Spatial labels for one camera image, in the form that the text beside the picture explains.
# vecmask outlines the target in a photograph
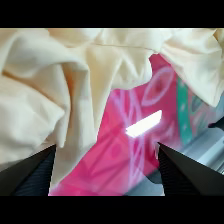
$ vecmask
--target cloth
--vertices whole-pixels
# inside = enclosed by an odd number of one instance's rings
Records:
[[[216,106],[222,43],[220,29],[0,29],[1,168],[56,144],[58,183],[96,142],[110,91],[150,80],[152,54]]]

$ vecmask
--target dark corner object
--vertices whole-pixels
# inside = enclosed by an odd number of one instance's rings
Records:
[[[56,146],[0,172],[0,196],[47,196]]]
[[[165,196],[224,195],[224,176],[159,143],[159,171]]]

